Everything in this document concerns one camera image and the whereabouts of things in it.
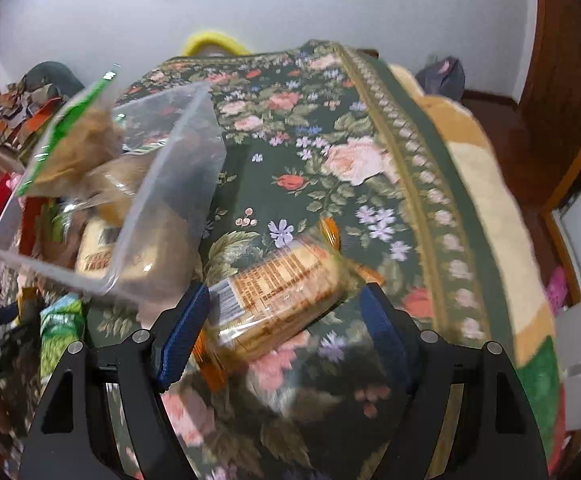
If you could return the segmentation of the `beige cake block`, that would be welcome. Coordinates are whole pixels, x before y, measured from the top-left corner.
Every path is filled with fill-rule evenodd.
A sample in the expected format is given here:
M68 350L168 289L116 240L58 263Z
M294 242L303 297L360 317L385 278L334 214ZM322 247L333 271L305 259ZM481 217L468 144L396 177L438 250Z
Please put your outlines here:
M101 280L112 269L120 228L110 226L100 217L92 217L86 222L82 233L74 270L88 278ZM130 257L118 273L122 280L137 280L156 269L155 258L148 252Z

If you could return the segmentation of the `orange barcode biscuit pack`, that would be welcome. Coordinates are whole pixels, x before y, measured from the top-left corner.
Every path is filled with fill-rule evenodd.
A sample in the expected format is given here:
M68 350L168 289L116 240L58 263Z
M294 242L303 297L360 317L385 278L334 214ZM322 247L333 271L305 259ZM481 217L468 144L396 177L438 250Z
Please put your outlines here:
M321 219L271 255L214 284L210 312L193 349L212 392L228 378L296 336L379 272L341 253L334 220Z

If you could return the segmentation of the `green edged brown snack bag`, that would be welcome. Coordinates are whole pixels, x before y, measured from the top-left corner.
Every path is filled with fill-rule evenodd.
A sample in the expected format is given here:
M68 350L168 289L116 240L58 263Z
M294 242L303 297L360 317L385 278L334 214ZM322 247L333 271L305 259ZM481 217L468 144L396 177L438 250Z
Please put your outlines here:
M80 197L86 176L122 153L122 130L110 107L119 67L80 90L55 114L16 188L19 197Z

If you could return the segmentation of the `green snack packet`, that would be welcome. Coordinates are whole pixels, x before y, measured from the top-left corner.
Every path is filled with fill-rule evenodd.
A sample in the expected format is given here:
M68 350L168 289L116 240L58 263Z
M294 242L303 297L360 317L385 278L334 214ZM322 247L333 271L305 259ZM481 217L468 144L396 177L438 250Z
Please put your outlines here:
M81 298L70 292L41 313L40 379L46 385L65 350L81 340L85 319Z

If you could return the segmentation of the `beige fleece blanket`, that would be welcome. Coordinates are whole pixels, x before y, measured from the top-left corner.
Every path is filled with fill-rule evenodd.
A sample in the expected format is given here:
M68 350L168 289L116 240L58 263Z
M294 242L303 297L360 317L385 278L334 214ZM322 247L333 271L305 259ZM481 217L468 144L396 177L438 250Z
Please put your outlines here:
M406 68L391 64L405 92L432 119L458 167L495 256L507 298L519 378L536 416L548 463L565 438L565 392L556 355L556 332L530 234L504 183L493 146L476 117L444 96L426 96Z

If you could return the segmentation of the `clear plastic storage box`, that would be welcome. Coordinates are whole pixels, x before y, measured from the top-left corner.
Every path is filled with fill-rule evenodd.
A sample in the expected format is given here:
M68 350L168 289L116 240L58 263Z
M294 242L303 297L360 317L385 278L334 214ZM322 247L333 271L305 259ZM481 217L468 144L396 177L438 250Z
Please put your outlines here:
M209 84L115 108L78 92L0 217L0 260L91 295L168 309L194 272L226 149Z

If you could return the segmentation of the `floral green bedspread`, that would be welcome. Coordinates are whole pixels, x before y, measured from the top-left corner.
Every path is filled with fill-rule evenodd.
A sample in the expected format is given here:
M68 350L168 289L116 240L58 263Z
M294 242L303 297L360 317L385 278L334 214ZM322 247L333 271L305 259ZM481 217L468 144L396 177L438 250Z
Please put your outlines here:
M143 479L515 479L545 471L495 256L440 131L376 58L333 42L172 58L124 92L202 89L222 131L206 236L171 140L141 203L167 270L202 279L118 344L74 342L20 474L121 479L116 385Z

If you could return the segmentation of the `grey pillow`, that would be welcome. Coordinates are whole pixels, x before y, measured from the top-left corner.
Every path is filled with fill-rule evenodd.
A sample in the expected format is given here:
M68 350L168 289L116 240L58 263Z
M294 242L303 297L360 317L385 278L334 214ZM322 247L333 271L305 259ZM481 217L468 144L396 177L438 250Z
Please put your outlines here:
M61 96L71 98L84 89L82 82L64 64L54 61L45 61L36 66L22 77L21 83L28 92L33 92L52 84Z

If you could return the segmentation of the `brown wooden door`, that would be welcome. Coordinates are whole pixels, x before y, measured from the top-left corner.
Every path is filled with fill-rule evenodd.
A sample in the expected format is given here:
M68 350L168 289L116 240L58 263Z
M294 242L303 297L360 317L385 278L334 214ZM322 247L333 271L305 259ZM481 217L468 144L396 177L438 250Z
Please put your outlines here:
M537 0L519 110L545 173L541 210L548 214L581 190L581 0Z

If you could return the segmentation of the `yellow headboard rim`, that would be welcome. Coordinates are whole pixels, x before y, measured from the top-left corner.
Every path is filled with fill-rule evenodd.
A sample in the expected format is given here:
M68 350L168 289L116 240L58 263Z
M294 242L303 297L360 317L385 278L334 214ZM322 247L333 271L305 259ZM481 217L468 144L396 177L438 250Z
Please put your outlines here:
M222 34L222 32L215 32L214 30L206 30L205 32L196 32L191 35L184 42L181 49L181 56L197 56L209 48L220 49L227 55L243 56L251 55L251 52L232 37Z

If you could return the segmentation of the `purple bag by wall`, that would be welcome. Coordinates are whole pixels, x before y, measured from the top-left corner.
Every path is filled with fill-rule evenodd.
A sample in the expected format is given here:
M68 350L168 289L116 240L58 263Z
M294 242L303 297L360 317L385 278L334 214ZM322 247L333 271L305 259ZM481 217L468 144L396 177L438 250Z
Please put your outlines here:
M457 102L464 94L464 67L454 56L427 65L415 74L415 79L426 94L444 96Z

